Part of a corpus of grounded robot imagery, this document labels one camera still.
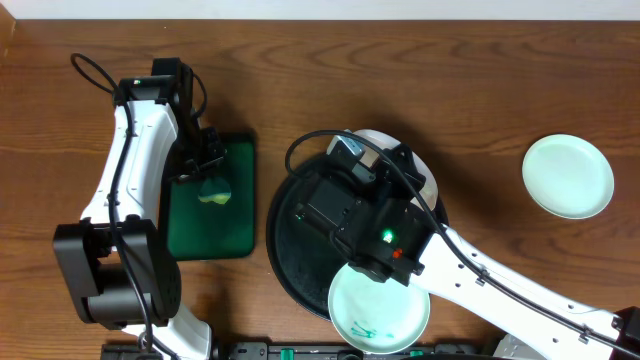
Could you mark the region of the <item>green scouring sponge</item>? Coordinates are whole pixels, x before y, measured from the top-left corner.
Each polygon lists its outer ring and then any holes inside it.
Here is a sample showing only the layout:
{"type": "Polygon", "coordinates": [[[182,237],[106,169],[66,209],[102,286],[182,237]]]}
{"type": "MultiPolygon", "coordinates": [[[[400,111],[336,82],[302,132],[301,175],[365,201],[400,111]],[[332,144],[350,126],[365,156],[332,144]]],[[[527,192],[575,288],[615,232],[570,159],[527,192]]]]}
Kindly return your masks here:
{"type": "Polygon", "coordinates": [[[232,196],[231,186],[223,177],[208,177],[202,183],[198,199],[202,203],[225,205],[232,196]]]}

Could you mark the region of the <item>white pink plate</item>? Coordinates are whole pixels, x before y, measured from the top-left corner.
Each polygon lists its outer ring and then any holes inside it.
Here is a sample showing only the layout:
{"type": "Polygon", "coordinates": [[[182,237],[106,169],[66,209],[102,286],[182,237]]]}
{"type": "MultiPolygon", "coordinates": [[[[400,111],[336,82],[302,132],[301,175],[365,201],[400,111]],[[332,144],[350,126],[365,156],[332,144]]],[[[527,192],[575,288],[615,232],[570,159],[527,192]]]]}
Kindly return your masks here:
{"type": "MultiPolygon", "coordinates": [[[[377,130],[361,129],[357,130],[355,134],[369,140],[380,149],[391,149],[401,144],[399,140],[377,130]]],[[[378,157],[379,155],[373,149],[366,147],[361,162],[367,167],[371,167],[378,157]]],[[[435,177],[424,161],[416,153],[413,153],[413,160],[417,171],[425,177],[425,184],[419,190],[419,194],[429,208],[434,210],[438,199],[438,186],[435,177]]]]}

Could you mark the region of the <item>mint plate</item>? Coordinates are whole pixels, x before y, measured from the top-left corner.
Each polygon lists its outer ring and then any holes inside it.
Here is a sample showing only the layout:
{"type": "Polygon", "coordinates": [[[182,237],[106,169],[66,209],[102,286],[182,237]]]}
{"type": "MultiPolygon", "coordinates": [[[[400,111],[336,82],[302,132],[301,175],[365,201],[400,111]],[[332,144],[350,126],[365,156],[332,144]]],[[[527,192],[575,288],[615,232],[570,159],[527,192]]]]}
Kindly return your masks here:
{"type": "Polygon", "coordinates": [[[525,189],[545,211],[565,219],[587,219],[601,213],[615,191],[613,169],[590,142],[553,134],[534,142],[521,167],[525,189]]]}
{"type": "Polygon", "coordinates": [[[400,352],[427,327],[431,301],[424,290],[395,280],[375,282],[350,266],[334,276],[328,295],[330,320],[353,347],[371,354],[400,352]]]}

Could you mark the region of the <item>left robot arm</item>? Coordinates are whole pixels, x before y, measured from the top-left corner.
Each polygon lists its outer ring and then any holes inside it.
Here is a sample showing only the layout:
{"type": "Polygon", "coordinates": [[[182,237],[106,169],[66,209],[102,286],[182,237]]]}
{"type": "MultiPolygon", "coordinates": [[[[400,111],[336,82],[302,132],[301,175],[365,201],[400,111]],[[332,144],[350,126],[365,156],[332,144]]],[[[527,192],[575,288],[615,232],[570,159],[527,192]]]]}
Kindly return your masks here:
{"type": "Polygon", "coordinates": [[[181,274],[161,218],[164,188],[204,180],[225,152],[193,108],[190,73],[112,86],[115,131],[99,185],[80,219],[57,226],[53,249],[79,319],[136,338],[130,359],[210,359],[212,328],[181,302],[181,274]]]}

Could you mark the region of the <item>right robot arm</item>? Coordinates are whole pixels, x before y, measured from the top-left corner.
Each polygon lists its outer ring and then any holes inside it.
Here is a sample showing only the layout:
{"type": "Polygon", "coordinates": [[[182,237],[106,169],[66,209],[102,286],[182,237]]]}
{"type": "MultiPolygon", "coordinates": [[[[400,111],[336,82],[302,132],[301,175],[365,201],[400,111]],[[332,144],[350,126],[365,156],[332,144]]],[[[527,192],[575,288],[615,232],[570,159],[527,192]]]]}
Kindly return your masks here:
{"type": "Polygon", "coordinates": [[[335,141],[318,169],[301,171],[298,219],[344,259],[329,313],[370,353],[407,347],[424,330],[431,296],[515,336],[546,359],[635,359],[638,312],[576,303],[507,268],[439,221],[438,188],[405,145],[335,141]]]}

